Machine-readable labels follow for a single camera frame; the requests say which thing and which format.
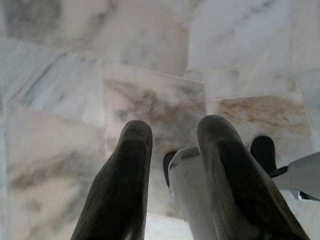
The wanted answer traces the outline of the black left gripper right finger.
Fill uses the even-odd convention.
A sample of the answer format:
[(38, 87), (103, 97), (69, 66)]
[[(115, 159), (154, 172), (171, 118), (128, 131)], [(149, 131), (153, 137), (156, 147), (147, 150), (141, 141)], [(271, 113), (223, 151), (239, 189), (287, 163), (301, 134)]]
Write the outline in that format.
[(197, 127), (211, 217), (220, 240), (306, 240), (308, 235), (233, 125), (207, 115)]

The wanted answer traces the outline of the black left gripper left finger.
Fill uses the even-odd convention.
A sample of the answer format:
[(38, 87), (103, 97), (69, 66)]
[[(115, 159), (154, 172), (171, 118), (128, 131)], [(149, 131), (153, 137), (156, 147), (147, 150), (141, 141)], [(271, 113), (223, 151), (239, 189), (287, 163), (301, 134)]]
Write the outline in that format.
[(92, 182), (71, 239), (144, 239), (152, 148), (147, 123), (131, 120), (124, 126)]

